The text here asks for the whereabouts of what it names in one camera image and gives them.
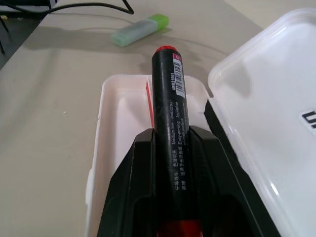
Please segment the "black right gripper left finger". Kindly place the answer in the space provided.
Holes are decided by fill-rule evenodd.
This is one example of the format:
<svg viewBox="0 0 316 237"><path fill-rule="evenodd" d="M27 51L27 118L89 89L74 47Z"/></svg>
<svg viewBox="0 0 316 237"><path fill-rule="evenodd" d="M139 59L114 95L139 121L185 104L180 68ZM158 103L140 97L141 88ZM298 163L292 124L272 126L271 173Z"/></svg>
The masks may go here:
<svg viewBox="0 0 316 237"><path fill-rule="evenodd" d="M155 136L138 134L112 176L99 224L99 237L154 237Z"/></svg>

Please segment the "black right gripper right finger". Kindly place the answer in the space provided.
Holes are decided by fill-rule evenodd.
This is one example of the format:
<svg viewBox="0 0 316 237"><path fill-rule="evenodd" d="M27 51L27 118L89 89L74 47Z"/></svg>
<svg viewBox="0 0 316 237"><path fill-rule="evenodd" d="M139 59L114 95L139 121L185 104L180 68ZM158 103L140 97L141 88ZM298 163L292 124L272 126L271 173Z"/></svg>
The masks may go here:
<svg viewBox="0 0 316 237"><path fill-rule="evenodd" d="M210 131L190 127L204 237L267 237L269 213L250 177Z"/></svg>

